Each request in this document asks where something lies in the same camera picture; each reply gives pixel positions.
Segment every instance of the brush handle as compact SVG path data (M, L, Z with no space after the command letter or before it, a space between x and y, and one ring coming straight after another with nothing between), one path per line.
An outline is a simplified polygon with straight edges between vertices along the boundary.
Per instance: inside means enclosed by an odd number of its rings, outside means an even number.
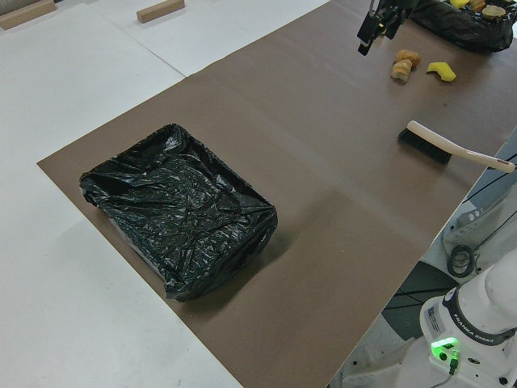
M477 162L479 164L482 164L483 166L492 167L496 170L500 170L506 173L511 173L515 171L514 163L507 162L506 160L493 158L488 155L479 154L478 152L474 152L471 150L467 150L457 145L456 143L446 139L445 137L440 136L438 133L431 131L429 128L424 127L416 121L410 121L407 125L407 128L412 133L419 135L422 139L429 141L434 146L437 146L441 150L444 150L450 154L460 156L468 160L472 160L473 162Z

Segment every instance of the yellow pepper piece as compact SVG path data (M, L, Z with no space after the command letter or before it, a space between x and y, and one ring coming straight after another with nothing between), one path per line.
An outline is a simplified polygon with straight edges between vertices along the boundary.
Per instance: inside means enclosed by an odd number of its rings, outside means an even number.
M427 67L427 73L435 71L442 78L442 81L452 82L456 79L456 75L447 62L432 62Z
M470 0L450 0L452 6L457 9L463 8Z

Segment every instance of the label on robot base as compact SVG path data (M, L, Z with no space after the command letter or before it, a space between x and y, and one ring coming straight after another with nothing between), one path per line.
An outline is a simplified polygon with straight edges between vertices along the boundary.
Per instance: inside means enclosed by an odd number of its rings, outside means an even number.
M441 318L436 313L437 310L438 305L434 305L431 308L427 309L425 313L427 327L429 327L429 332L431 333L433 338L438 337L445 328Z

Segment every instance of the wooden block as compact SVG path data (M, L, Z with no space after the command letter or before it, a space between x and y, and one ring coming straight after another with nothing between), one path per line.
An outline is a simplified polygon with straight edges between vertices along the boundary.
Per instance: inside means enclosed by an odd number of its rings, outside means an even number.
M53 0L41 0L35 2L30 6L25 6L19 10L12 11L8 14L0 16L0 27L4 30L16 27L22 23L28 22L35 18L39 18L41 15L45 15L49 12L56 10L56 4Z
M185 8L185 0L166 0L137 12L141 23L147 23L171 12Z

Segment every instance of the tray covered with black plastic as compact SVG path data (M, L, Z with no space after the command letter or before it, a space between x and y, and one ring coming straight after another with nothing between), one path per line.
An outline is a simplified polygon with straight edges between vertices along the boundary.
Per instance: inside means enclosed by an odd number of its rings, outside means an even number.
M277 224L275 207L177 124L83 174L80 187L181 302L246 266Z

